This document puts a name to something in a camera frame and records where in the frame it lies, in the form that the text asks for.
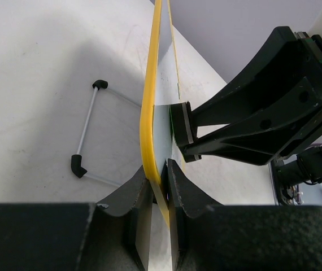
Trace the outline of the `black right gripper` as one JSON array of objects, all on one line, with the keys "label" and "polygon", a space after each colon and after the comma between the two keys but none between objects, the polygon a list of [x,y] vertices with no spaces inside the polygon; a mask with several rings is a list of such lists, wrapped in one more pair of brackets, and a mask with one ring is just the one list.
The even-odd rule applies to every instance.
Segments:
[{"label": "black right gripper", "polygon": [[232,124],[280,101],[278,159],[322,136],[322,37],[276,27],[247,66],[189,116],[192,127]]}]

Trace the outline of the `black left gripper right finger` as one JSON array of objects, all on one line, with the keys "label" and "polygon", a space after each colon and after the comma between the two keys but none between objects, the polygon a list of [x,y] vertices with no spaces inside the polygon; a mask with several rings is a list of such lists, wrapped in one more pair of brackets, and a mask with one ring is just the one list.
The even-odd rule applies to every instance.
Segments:
[{"label": "black left gripper right finger", "polygon": [[174,270],[322,270],[322,207],[225,206],[167,172]]}]

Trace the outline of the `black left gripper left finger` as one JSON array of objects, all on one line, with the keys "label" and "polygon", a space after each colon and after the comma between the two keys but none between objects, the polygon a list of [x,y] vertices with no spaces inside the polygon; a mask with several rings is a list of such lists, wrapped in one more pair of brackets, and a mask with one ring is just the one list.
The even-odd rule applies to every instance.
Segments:
[{"label": "black left gripper left finger", "polygon": [[0,203],[0,270],[147,270],[143,169],[96,203]]}]

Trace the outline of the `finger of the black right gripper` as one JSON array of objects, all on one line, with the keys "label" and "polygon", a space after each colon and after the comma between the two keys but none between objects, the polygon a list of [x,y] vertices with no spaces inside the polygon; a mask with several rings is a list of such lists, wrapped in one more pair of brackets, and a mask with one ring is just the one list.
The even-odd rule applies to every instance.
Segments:
[{"label": "finger of the black right gripper", "polygon": [[212,155],[254,165],[265,165],[277,158],[276,141],[279,100],[265,110],[204,135],[186,146],[189,155]]}]

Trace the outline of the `black felt whiteboard eraser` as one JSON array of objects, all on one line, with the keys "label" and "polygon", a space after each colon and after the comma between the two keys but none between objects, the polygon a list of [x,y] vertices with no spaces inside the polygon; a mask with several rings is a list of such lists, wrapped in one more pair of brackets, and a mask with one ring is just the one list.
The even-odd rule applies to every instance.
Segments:
[{"label": "black felt whiteboard eraser", "polygon": [[170,117],[175,142],[185,162],[200,160],[200,155],[189,155],[185,152],[186,146],[197,140],[197,126],[194,125],[190,102],[171,104]]}]

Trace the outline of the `yellow framed small whiteboard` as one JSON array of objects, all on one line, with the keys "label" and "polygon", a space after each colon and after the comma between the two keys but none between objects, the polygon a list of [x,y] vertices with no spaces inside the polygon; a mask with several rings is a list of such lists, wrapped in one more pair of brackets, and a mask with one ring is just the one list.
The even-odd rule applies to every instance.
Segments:
[{"label": "yellow framed small whiteboard", "polygon": [[140,117],[143,169],[162,215],[165,237],[151,237],[153,270],[172,270],[167,192],[167,161],[184,166],[173,135],[170,106],[180,102],[179,69],[169,1],[155,1]]}]

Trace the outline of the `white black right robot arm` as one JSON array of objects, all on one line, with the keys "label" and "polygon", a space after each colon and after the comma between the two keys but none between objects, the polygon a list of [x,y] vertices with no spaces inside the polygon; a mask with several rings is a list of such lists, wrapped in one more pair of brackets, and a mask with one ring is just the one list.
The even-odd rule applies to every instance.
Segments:
[{"label": "white black right robot arm", "polygon": [[196,109],[170,108],[186,162],[205,155],[270,164],[277,201],[322,183],[322,10],[308,32],[276,27],[249,64]]}]

